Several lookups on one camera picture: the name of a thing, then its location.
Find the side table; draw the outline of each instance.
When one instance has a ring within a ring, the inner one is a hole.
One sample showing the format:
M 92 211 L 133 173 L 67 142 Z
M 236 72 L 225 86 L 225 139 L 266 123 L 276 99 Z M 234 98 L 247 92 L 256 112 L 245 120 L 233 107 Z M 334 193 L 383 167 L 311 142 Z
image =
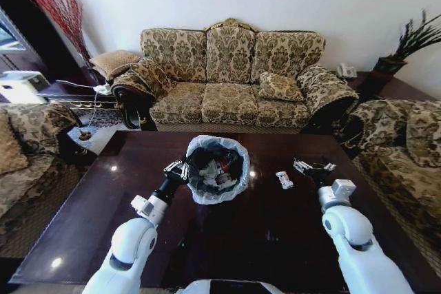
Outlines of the side table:
M 357 90 L 357 87 L 366 79 L 367 75 L 368 72 L 358 72 L 358 77 L 354 81 L 348 82 L 348 86 L 352 87 L 354 90 Z M 395 77 L 383 87 L 378 95 L 372 96 L 372 99 L 375 98 L 408 99 L 418 101 L 436 100 L 436 98 L 421 92 L 420 90 Z
M 77 87 L 56 82 L 37 94 L 44 97 L 48 102 L 57 101 L 71 109 L 94 108 L 95 91 L 88 87 Z M 97 109 L 115 110 L 116 99 L 113 95 L 98 94 L 95 107 Z

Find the vase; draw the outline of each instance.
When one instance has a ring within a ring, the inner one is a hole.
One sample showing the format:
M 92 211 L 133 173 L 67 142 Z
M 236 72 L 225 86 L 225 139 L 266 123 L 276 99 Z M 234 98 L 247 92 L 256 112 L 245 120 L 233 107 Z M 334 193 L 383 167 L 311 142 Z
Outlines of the vase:
M 379 94 L 383 87 L 391 81 L 393 75 L 406 64 L 406 61 L 396 60 L 390 57 L 378 58 L 375 67 L 368 73 L 366 79 L 357 88 L 360 101 L 375 98 L 375 95 Z

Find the trash bin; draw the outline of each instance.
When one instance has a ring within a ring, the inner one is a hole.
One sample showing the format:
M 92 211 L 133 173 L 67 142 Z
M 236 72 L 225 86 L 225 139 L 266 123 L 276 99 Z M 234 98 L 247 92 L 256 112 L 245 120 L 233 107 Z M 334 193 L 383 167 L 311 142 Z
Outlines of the trash bin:
M 187 149 L 188 187 L 199 204 L 233 200 L 246 190 L 249 180 L 248 151 L 239 142 L 200 135 Z

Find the floral patterned sofa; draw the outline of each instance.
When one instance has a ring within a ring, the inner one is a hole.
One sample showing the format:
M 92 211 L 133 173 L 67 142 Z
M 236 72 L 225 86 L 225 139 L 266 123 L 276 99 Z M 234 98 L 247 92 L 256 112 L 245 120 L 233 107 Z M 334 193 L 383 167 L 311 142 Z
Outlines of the floral patterned sofa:
M 318 131 L 358 100 L 318 64 L 325 40 L 315 32 L 258 32 L 228 19 L 204 31 L 147 29 L 141 48 L 144 65 L 132 66 L 112 85 L 129 128 L 135 128 L 128 116 L 135 111 L 141 129 L 159 131 Z M 261 98 L 264 72 L 294 78 L 304 101 Z
M 407 227 L 440 252 L 441 101 L 368 101 L 350 114 L 345 136 Z
M 81 122 L 60 104 L 0 105 L 28 166 L 0 175 L 0 258 L 23 258 L 95 155 L 67 132 Z

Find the white telephone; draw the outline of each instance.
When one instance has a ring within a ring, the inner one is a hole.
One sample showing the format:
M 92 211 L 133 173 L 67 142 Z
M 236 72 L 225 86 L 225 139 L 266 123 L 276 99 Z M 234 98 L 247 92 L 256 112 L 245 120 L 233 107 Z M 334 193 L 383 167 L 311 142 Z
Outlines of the white telephone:
M 337 67 L 337 77 L 340 78 L 357 78 L 357 70 L 345 63 L 340 63 Z

